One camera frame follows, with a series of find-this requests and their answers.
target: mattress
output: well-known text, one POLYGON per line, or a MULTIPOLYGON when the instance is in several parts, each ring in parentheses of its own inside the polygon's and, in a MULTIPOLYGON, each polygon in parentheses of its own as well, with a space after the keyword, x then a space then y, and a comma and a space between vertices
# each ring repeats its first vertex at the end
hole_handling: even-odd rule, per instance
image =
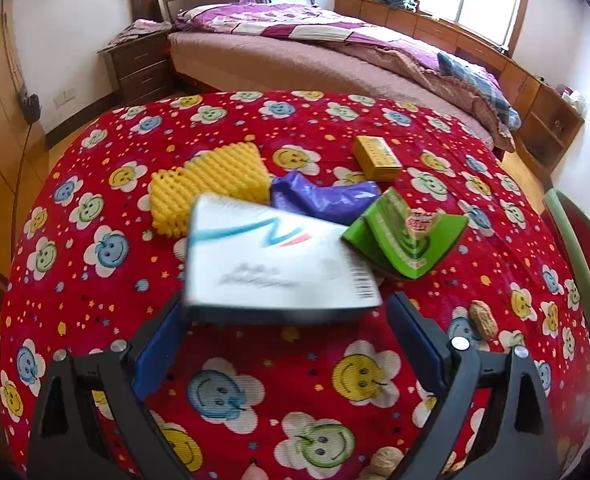
POLYGON ((298 41, 207 32, 169 36, 177 72, 221 91, 319 90, 412 101, 462 121, 489 150, 473 117, 416 83, 357 58, 298 41))

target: silver bolt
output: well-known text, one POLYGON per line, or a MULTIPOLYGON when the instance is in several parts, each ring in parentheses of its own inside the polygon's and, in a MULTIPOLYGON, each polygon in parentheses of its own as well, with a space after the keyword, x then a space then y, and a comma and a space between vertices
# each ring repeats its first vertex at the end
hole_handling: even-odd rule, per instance
POLYGON ((514 351, 517 357, 521 357, 522 359, 528 357, 528 349, 525 346, 517 345, 515 346, 514 351))
POLYGON ((453 345, 453 348, 456 348, 457 350, 461 351, 468 350, 470 346, 468 339, 462 336, 454 337, 453 339, 451 339, 450 344, 453 345))
POLYGON ((110 349, 116 353, 123 352, 127 346, 128 343, 125 339, 115 339, 115 341, 110 343, 110 349))
POLYGON ((66 350, 60 348, 59 350, 55 350, 53 354, 53 359, 55 361, 63 361, 66 358, 66 350))

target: purple plastic bag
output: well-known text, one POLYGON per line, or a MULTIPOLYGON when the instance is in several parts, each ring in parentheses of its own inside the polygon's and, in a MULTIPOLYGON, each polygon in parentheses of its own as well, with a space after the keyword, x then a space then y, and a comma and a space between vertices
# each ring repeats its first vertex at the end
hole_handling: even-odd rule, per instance
POLYGON ((352 224, 379 196, 374 182, 352 186, 317 187, 299 171, 275 178, 270 186, 272 206, 337 224, 352 224))

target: blue plaid fabric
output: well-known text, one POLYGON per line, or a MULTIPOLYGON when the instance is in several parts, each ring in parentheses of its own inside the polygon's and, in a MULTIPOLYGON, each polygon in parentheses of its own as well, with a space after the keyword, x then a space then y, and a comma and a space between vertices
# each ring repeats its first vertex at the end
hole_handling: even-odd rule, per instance
POLYGON ((451 75, 460 81, 475 86, 488 99, 488 102, 495 107, 499 120, 506 124, 510 131, 515 132, 520 129, 520 115, 517 113, 517 110, 510 106, 510 103, 497 86, 490 81, 486 81, 486 79, 477 75, 467 66, 462 65, 445 52, 439 52, 437 59, 440 62, 441 75, 451 75))

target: red tablecloth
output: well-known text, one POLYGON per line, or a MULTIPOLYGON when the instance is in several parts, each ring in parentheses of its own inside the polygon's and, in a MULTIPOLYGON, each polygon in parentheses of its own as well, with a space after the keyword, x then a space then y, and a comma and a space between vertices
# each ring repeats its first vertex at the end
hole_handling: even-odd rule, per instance
MULTIPOLYGON (((237 92, 108 112, 44 184, 2 313, 2 420, 18 466, 53 352, 86 354, 129 338, 182 286, 185 241, 150 225, 153 171, 246 140, 275 175, 298 169, 316 184, 350 184, 363 179, 351 155, 358 134, 387 140, 405 167, 394 185, 409 204, 470 217, 434 270, 414 282, 385 282, 383 296, 403 290, 424 316, 479 348, 502 352, 523 338, 541 362, 560 462, 570 462, 590 409, 587 330, 550 232, 492 154, 459 121, 410 103, 237 92), (468 321, 472 300, 490 305, 497 339, 479 339, 468 321)), ((484 392, 475 397, 449 467, 466 457, 486 400, 484 392)), ((379 447, 408 450, 435 402, 380 307, 335 326, 193 326, 146 404, 198 479, 238 479, 256 459, 272 480, 354 480, 379 447), (349 364, 358 372, 338 380, 349 364), (217 388, 197 402, 204 378, 217 388)), ((96 403, 116 460, 135 468, 105 397, 97 394, 96 403)))

